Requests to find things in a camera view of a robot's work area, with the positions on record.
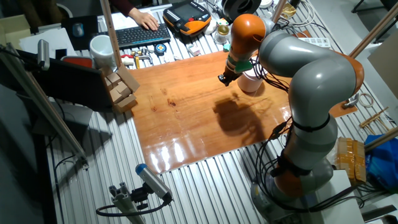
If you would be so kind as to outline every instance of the white mug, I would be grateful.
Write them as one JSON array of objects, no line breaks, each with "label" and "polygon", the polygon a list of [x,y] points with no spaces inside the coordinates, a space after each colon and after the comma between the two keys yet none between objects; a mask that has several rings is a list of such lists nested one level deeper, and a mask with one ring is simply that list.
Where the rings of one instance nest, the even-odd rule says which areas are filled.
[{"label": "white mug", "polygon": [[90,52],[98,68],[109,66],[112,70],[116,69],[111,39],[107,35],[98,35],[90,42]]}]

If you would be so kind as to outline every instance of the red object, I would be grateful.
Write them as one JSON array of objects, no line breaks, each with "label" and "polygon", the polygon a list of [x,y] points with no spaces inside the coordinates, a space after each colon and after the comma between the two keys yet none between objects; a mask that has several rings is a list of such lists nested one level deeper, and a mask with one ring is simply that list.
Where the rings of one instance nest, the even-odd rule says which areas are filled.
[{"label": "red object", "polygon": [[69,57],[66,56],[61,59],[64,62],[73,63],[75,65],[81,65],[88,68],[94,68],[93,59],[89,57]]},{"label": "red object", "polygon": [[121,56],[122,58],[124,58],[124,57],[128,57],[128,58],[134,58],[133,56],[131,56],[131,55],[122,55]]}]

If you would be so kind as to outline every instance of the white paper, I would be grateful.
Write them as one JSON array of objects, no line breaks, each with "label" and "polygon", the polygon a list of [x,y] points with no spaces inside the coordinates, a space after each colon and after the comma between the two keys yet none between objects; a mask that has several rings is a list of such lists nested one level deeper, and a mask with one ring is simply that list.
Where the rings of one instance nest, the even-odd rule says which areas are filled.
[{"label": "white paper", "polygon": [[24,51],[37,54],[37,44],[42,39],[49,43],[50,58],[55,58],[55,50],[58,49],[66,49],[67,56],[77,56],[65,28],[52,29],[42,34],[23,38],[19,40],[19,45]]},{"label": "white paper", "polygon": [[[140,9],[140,12],[147,12],[151,16],[154,16],[150,9]],[[121,12],[112,14],[112,21],[115,30],[127,29],[138,26],[134,19],[124,16],[123,14],[121,14]]]}]

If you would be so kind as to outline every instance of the orange device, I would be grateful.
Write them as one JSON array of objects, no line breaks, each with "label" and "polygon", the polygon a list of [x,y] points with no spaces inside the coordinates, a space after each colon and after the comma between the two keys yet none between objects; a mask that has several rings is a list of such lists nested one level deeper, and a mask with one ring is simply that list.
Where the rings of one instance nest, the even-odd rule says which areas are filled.
[{"label": "orange device", "polygon": [[165,9],[163,18],[177,32],[189,36],[200,34],[211,21],[211,15],[207,9],[189,1]]}]

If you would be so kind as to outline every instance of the white cup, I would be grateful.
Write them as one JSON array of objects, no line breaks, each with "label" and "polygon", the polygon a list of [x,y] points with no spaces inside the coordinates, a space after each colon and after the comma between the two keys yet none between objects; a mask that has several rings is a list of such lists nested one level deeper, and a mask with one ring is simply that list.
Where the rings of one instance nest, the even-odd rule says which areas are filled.
[{"label": "white cup", "polygon": [[241,90],[246,93],[252,93],[257,91],[261,86],[262,79],[258,79],[254,70],[243,72],[243,74],[238,78],[238,86]]},{"label": "white cup", "polygon": [[116,69],[114,61],[111,39],[107,35],[98,35],[90,42],[90,52],[98,68],[109,66],[112,70]]}]

